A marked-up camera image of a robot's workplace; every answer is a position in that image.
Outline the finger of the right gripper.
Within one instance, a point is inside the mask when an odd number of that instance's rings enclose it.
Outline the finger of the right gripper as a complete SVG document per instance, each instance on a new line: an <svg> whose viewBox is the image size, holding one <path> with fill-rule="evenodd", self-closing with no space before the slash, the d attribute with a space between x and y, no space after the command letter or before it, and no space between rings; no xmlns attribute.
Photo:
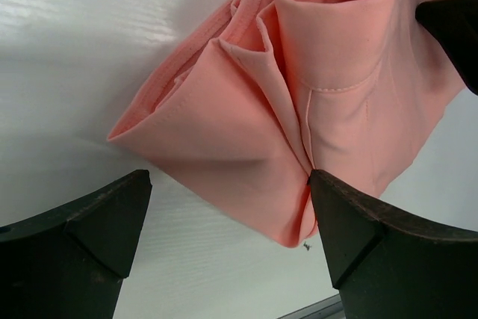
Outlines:
<svg viewBox="0 0 478 319"><path fill-rule="evenodd" d="M477 94L477 0L420 3L415 19L441 45L466 87Z"/></svg>

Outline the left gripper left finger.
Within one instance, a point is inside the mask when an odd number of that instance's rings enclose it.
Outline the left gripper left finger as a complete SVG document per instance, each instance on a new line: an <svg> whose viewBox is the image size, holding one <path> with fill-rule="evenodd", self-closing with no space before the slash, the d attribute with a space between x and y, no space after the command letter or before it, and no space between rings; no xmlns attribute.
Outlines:
<svg viewBox="0 0 478 319"><path fill-rule="evenodd" d="M152 192L135 170L86 196L1 228L1 317L114 316Z"/></svg>

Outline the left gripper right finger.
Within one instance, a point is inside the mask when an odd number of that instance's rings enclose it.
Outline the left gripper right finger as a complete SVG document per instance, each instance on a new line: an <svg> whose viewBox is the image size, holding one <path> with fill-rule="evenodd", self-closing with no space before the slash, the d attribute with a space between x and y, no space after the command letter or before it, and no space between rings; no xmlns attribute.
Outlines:
<svg viewBox="0 0 478 319"><path fill-rule="evenodd" d="M477 234L408 213L323 170L308 183L347 318L475 318Z"/></svg>

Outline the pink skirt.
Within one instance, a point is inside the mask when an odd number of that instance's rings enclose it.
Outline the pink skirt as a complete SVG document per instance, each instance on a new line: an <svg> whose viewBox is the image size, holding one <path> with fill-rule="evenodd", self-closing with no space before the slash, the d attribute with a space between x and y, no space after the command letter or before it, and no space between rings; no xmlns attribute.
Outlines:
<svg viewBox="0 0 478 319"><path fill-rule="evenodd" d="M429 0L228 0L109 134L285 247L317 232L309 174L371 196L408 168L464 83L415 20Z"/></svg>

